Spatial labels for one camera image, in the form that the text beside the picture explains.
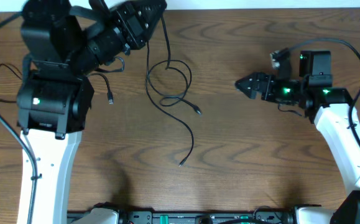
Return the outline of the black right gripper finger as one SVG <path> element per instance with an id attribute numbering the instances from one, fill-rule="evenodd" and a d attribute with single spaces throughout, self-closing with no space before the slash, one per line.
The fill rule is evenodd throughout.
<path id="1" fill-rule="evenodd" d="M 235 82 L 235 85 L 250 85 L 255 82 L 266 82 L 270 75 L 263 72 L 253 72 L 250 75 L 243 77 Z"/>
<path id="2" fill-rule="evenodd" d="M 265 93 L 265 83 L 261 82 L 236 82 L 235 87 L 252 100 L 256 99 L 258 93 L 261 97 Z"/>

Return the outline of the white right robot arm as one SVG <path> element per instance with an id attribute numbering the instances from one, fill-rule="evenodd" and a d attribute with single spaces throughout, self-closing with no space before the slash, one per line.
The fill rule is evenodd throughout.
<path id="1" fill-rule="evenodd" d="M 346 190 L 345 201 L 336 210 L 319 205 L 296 206 L 278 215 L 275 223 L 360 223 L 360 122 L 356 102 L 346 88 L 333 86 L 331 53 L 328 50 L 300 52 L 299 79 L 291 78 L 290 54 L 310 44 L 307 40 L 291 48 L 270 54 L 276 75 L 254 72 L 235 82 L 237 90 L 248 98 L 257 94 L 277 106 L 298 106 L 324 137 L 340 171 Z"/>

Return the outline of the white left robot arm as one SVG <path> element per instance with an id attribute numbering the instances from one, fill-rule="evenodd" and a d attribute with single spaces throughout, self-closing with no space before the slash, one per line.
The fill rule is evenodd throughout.
<path id="1" fill-rule="evenodd" d="M 70 175 L 91 108 L 91 72 L 150 40 L 167 3 L 125 1 L 89 8 L 69 1 L 27 1 L 21 36 L 29 53 L 17 94 L 23 150 L 19 223 L 64 223 Z"/>

